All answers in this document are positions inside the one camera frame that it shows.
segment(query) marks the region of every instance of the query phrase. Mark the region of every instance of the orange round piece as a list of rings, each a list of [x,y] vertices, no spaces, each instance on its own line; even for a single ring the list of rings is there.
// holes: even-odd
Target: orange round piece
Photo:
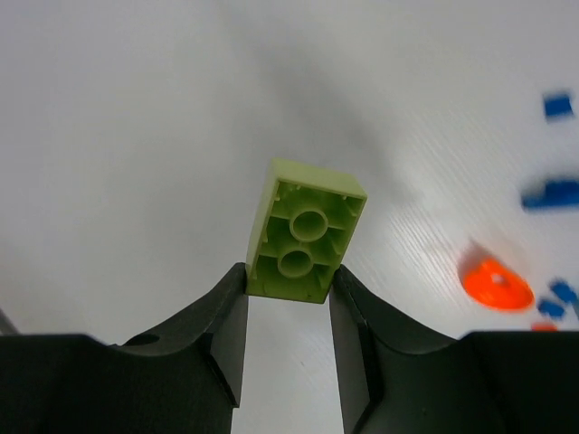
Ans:
[[[469,296],[486,307],[517,311],[535,302],[530,286],[496,259],[484,259],[462,281]]]
[[[551,323],[533,323],[531,330],[535,332],[556,332],[557,326]]]

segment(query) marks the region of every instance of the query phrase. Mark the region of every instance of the white surface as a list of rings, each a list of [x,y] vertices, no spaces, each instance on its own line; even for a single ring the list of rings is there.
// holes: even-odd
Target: white surface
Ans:
[[[579,283],[575,213],[522,188],[579,169],[572,0],[0,3],[0,306],[123,342],[243,260],[272,156],[358,176],[345,263],[445,334],[528,329],[469,300],[470,240],[536,294]],[[341,432],[327,306],[251,300],[234,433]],[[576,327],[568,317],[564,327]]]

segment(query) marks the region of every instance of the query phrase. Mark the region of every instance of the lime green lego brick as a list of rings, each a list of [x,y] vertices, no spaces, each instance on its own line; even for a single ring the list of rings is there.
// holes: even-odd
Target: lime green lego brick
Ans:
[[[247,251],[246,294],[324,303],[366,197],[352,175],[274,158]]]

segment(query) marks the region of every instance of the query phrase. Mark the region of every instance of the blurry blue piece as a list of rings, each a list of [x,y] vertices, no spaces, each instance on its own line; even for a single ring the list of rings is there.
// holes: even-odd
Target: blurry blue piece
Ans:
[[[542,299],[536,308],[541,314],[550,316],[553,319],[561,319],[565,316],[565,309],[550,300]]]
[[[566,304],[577,302],[577,294],[564,280],[555,280],[549,287],[562,302]]]
[[[521,204],[529,211],[579,206],[579,181],[548,179],[542,193],[523,195]]]
[[[568,93],[558,93],[556,95],[545,96],[544,103],[545,117],[547,120],[553,120],[553,118],[560,118],[563,116],[573,116],[571,97]]]

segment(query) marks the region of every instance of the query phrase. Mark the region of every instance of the lego brick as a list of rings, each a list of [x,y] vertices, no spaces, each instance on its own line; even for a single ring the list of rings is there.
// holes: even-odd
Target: lego brick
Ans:
[[[564,280],[556,280],[549,285],[551,292],[553,292],[562,302],[576,303],[577,294]]]
[[[247,251],[246,294],[324,303],[366,197],[352,175],[274,158]]]
[[[555,118],[573,116],[571,108],[571,97],[568,93],[562,92],[544,97],[545,117],[547,120]]]
[[[521,205],[526,211],[579,207],[579,181],[575,179],[547,179],[540,193],[524,194]]]
[[[565,316],[565,309],[550,300],[542,299],[536,305],[536,308],[541,314],[550,316],[553,319],[562,319]]]

